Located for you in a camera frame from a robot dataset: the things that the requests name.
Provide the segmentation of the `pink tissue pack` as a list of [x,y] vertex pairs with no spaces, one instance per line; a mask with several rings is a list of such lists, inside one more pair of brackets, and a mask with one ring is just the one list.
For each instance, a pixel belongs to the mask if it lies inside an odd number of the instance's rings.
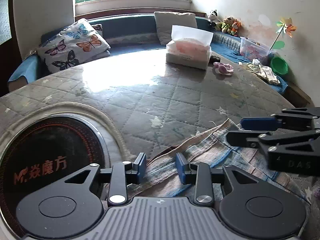
[[210,31],[173,25],[171,41],[166,45],[167,63],[206,70],[212,53],[212,39]]

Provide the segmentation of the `blue striped knit sweater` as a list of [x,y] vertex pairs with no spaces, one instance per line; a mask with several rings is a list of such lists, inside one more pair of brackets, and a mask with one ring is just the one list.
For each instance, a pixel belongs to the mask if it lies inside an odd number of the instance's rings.
[[155,125],[139,122],[133,131],[124,135],[109,127],[104,133],[105,167],[135,159],[127,149],[132,146],[138,152],[146,153],[148,163],[143,182],[128,187],[130,197],[191,197],[194,186],[181,184],[175,166],[176,153],[182,153],[187,161],[207,163],[211,168],[234,165],[311,204],[312,187],[308,178],[271,171],[258,150],[228,144],[227,132],[238,128],[231,119],[210,129],[192,128],[176,120]]

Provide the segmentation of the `butterfly print pillow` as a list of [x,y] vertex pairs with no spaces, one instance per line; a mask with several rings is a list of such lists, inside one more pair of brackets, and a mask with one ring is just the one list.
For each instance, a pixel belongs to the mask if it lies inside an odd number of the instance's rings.
[[99,57],[108,56],[111,46],[82,18],[37,48],[37,55],[50,73],[59,72]]

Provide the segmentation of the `round black heater top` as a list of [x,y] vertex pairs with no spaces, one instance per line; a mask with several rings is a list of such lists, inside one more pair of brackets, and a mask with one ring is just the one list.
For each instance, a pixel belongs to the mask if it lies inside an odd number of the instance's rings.
[[80,114],[53,114],[17,133],[1,158],[1,213],[9,229],[24,235],[18,203],[91,163],[110,167],[107,147],[94,120]]

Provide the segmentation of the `crumpled patterned cloth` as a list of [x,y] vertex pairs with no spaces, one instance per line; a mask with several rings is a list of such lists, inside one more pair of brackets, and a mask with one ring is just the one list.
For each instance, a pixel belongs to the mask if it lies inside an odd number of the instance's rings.
[[257,77],[271,85],[280,84],[280,81],[274,74],[273,70],[269,66],[262,65],[258,59],[253,59],[252,62],[249,63],[239,62],[238,64],[245,70],[253,73]]

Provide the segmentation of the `colourful paper pinwheel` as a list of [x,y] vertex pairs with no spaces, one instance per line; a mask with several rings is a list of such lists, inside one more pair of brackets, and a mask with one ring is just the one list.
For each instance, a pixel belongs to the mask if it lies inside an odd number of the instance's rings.
[[283,38],[285,35],[292,38],[292,33],[294,33],[297,30],[297,27],[293,25],[292,18],[281,18],[276,23],[278,30],[277,30],[277,36],[274,39],[272,45],[270,46],[269,50],[280,50],[285,47],[285,42],[283,41]]

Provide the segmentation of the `green yellow plush toy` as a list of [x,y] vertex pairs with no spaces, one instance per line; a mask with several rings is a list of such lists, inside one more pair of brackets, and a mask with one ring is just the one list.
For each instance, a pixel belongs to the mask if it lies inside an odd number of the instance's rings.
[[223,24],[221,25],[221,31],[225,34],[229,34],[232,30],[232,24],[234,23],[234,20],[235,19],[232,16],[225,18],[223,20]]

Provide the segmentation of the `pink small toy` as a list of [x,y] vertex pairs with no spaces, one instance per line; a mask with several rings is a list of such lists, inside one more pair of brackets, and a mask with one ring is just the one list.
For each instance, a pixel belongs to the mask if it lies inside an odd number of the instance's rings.
[[231,76],[234,73],[233,66],[228,63],[214,62],[213,67],[217,74]]

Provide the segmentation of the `orange plush toy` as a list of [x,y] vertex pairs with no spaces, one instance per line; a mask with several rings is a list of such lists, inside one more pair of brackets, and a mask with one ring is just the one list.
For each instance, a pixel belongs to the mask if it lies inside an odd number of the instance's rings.
[[239,22],[238,20],[235,20],[235,21],[233,22],[233,24],[232,24],[232,29],[231,29],[230,34],[231,34],[232,36],[237,36],[240,27],[241,27],[241,22]]

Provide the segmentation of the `black white plush toy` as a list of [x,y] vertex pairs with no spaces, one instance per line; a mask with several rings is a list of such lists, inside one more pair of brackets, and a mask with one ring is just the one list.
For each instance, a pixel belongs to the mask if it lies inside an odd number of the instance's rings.
[[212,28],[216,28],[220,20],[217,17],[217,10],[212,10],[208,15],[208,22]]

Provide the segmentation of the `green plastic bowl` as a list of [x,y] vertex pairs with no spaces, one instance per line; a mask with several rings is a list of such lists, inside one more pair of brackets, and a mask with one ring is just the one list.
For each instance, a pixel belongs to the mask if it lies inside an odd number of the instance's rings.
[[286,75],[289,72],[287,62],[278,56],[275,56],[271,59],[270,67],[277,75]]

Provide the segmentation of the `blue covered sofa bench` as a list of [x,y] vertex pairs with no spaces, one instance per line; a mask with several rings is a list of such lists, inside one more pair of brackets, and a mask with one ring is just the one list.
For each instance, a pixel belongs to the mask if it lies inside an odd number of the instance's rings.
[[[196,17],[197,27],[213,33],[212,51],[234,63],[250,62],[240,54],[239,37],[215,31],[204,17]],[[153,14],[135,14],[103,17],[89,21],[99,28],[99,34],[111,46],[111,50],[96,56],[95,59],[107,55],[119,55],[136,51],[165,47],[157,36],[156,21]],[[10,91],[19,89],[44,76],[51,74],[45,62],[36,54],[28,56],[14,71],[8,81]]]

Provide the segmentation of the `grey quilted star table cover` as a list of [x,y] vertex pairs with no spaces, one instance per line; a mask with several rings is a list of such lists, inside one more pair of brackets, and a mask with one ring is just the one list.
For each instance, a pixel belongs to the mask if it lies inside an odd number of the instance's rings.
[[[104,138],[109,127],[124,135],[139,122],[170,120],[210,129],[231,119],[239,126],[232,131],[252,131],[242,128],[243,118],[270,117],[291,108],[240,66],[233,75],[221,77],[213,67],[200,70],[167,63],[163,49],[128,53],[61,70],[3,96],[1,158],[19,131],[53,114],[86,116],[97,123]],[[254,132],[260,139],[290,130]],[[127,149],[135,159],[140,154],[132,146]],[[260,142],[250,149],[258,150],[267,163]],[[234,165],[218,169],[187,161],[191,183],[183,185],[194,186],[191,197],[130,197],[128,187],[143,182],[132,183],[135,159],[109,168],[91,163],[28,194],[16,207],[24,235],[15,235],[1,213],[1,239],[319,237],[312,203]]]

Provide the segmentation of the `clear plastic storage box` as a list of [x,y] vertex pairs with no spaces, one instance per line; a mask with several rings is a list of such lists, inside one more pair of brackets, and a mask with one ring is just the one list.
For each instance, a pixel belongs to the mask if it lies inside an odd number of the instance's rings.
[[240,54],[249,61],[257,59],[263,62],[267,59],[270,52],[269,48],[264,44],[254,42],[252,39],[246,37],[241,37]]

